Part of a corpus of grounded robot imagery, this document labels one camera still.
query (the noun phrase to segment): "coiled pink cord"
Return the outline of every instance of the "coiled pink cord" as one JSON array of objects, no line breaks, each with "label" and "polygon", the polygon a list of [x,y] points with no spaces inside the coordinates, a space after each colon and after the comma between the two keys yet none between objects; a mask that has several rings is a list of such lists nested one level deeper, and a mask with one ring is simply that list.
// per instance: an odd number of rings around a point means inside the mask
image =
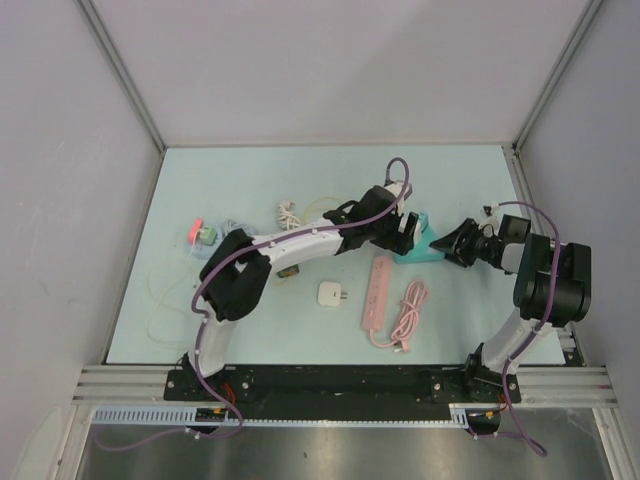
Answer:
[{"label": "coiled pink cord", "polygon": [[391,332],[391,343],[381,344],[376,342],[373,337],[375,332],[369,330],[369,338],[371,343],[376,347],[389,348],[394,345],[400,345],[404,352],[408,352],[409,339],[415,333],[418,328],[418,322],[420,321],[420,307],[427,300],[429,291],[427,286],[422,280],[415,280],[407,287],[407,292],[404,295],[404,300],[400,302],[402,310],[396,322],[396,327]]}]

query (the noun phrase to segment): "power strip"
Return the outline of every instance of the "power strip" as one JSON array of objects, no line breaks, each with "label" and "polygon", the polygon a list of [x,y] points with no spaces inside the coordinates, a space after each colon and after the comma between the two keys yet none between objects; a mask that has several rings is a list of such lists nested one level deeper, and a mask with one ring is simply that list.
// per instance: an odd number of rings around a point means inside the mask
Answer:
[{"label": "power strip", "polygon": [[391,257],[380,256],[373,259],[369,291],[362,314],[362,329],[367,332],[379,332],[384,325],[392,265]]}]

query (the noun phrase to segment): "reflective metal surface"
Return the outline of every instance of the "reflective metal surface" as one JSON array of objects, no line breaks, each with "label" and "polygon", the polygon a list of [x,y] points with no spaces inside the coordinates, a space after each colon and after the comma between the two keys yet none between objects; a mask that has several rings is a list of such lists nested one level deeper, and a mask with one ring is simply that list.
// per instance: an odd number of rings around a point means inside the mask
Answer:
[{"label": "reflective metal surface", "polygon": [[[463,430],[248,428],[229,440],[177,433],[130,452],[87,443],[79,480],[101,479],[609,479],[591,410],[520,413],[549,450],[541,459],[523,442],[474,441]],[[166,427],[94,426],[103,443],[132,443]],[[512,430],[503,420],[502,430]]]}]

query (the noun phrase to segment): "white wall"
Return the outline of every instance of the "white wall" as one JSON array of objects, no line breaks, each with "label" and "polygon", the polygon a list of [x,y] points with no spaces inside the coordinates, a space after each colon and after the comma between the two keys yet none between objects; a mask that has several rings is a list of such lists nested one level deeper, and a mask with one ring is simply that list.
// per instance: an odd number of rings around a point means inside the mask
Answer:
[{"label": "white wall", "polygon": [[0,478],[96,360],[158,153],[70,0],[0,2]]},{"label": "white wall", "polygon": [[526,143],[536,202],[566,240],[593,248],[593,302],[579,324],[606,364],[640,447],[640,2],[610,0]]},{"label": "white wall", "polygon": [[508,142],[586,0],[96,0],[169,145]]}]

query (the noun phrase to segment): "white tabletop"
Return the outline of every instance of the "white tabletop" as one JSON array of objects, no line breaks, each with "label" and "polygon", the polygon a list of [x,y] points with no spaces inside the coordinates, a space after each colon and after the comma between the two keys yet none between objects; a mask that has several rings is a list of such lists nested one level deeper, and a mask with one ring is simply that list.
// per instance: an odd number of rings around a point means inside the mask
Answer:
[{"label": "white tabletop", "polygon": [[[227,218],[278,231],[277,205],[295,202],[301,216],[321,197],[359,200],[384,181],[387,162],[401,156],[411,169],[413,195],[406,209],[429,214],[439,235],[482,206],[515,199],[499,146],[261,147],[169,149],[107,361],[174,363],[195,340],[200,317],[189,309],[193,279],[204,260],[189,255],[187,234],[197,217]],[[402,169],[394,171],[401,178]],[[326,200],[326,209],[337,206]],[[518,215],[515,209],[504,209]],[[316,219],[321,211],[309,215]],[[453,364],[490,338],[513,311],[515,278],[483,262],[463,269],[449,262],[394,265],[386,309],[388,339],[407,285],[423,279],[429,299],[411,339],[410,353],[378,349],[360,328],[371,262],[384,252],[372,245],[300,265],[282,285],[272,277],[254,312],[239,321],[227,363]],[[337,308],[317,303],[318,285],[342,284],[348,299]],[[564,363],[555,334],[544,338],[525,363]]]}]

